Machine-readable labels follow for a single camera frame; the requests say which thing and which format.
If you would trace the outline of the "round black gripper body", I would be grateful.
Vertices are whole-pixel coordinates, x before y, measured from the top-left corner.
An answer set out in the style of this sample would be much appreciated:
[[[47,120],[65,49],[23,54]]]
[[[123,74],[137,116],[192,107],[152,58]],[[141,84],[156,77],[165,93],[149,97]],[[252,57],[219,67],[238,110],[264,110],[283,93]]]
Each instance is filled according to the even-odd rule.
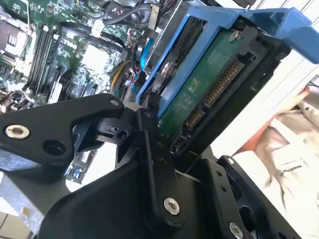
[[[129,163],[57,202],[41,239],[214,239],[205,221],[201,182],[176,173],[158,198]]]

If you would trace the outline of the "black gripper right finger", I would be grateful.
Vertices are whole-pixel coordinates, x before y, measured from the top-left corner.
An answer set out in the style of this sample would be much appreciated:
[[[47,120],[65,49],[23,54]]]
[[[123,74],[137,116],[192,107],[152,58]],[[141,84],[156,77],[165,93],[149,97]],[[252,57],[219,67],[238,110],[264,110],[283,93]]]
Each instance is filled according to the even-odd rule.
[[[202,184],[205,221],[215,239],[300,238],[232,157],[199,158],[187,173]]]

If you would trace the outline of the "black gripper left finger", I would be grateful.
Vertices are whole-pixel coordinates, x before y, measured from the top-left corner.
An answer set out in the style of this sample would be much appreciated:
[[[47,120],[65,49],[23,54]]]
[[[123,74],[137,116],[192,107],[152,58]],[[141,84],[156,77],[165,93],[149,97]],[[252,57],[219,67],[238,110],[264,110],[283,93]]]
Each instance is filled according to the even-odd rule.
[[[164,193],[161,186],[165,180],[173,179],[175,170],[156,118],[146,109],[133,111],[125,107],[110,94],[2,115],[0,169],[22,183],[33,184],[32,189],[21,192],[26,198],[46,188],[60,197],[56,204],[70,194],[53,189],[53,184],[68,174],[77,156],[106,142],[117,146],[115,170],[136,163],[141,168],[140,176],[148,181],[150,195],[158,198]]]

